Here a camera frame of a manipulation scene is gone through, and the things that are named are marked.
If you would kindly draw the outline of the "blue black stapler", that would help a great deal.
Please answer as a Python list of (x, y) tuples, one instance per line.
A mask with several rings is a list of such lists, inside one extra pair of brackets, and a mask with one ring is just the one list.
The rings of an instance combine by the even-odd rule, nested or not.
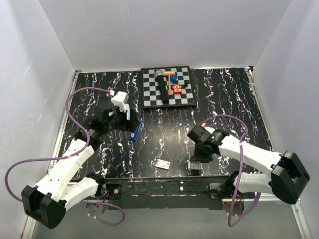
[(136, 127), (134, 128), (134, 131), (131, 132), (131, 135), (130, 135), (130, 141), (131, 142), (136, 142), (136, 140), (137, 140), (137, 138), (139, 136), (139, 133), (141, 131), (143, 122), (144, 122), (144, 118), (140, 117), (139, 120), (138, 120), (138, 123), (136, 124)]

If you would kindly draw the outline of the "light blue stapler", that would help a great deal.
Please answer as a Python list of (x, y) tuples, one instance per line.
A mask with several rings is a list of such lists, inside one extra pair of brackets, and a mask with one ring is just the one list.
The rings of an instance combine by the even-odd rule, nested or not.
[(125, 111), (126, 111), (126, 120), (131, 120), (131, 108), (129, 104), (125, 104)]

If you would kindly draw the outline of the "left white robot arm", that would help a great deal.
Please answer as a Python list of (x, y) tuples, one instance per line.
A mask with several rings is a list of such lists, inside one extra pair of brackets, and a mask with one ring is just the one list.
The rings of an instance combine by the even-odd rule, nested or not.
[(99, 149), (105, 135), (113, 130), (128, 131), (131, 141), (136, 141), (143, 117), (125, 105), (106, 102), (93, 117), (83, 123), (65, 151), (66, 159), (56, 165), (33, 187), (26, 186), (22, 193), (25, 213), (49, 229), (59, 225), (65, 213), (82, 200), (102, 199), (109, 190), (97, 176), (86, 176), (68, 187), (68, 183), (81, 166)]

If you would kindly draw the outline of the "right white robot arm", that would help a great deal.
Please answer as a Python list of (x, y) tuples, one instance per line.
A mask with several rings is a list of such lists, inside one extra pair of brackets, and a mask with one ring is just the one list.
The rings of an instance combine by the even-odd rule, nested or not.
[(300, 158), (292, 151), (278, 153), (253, 146), (229, 133), (196, 125), (187, 136), (195, 143), (194, 161), (208, 163), (214, 154), (242, 161), (259, 174), (234, 172), (220, 192), (237, 198), (242, 193), (273, 194), (287, 204), (295, 204), (310, 181)]

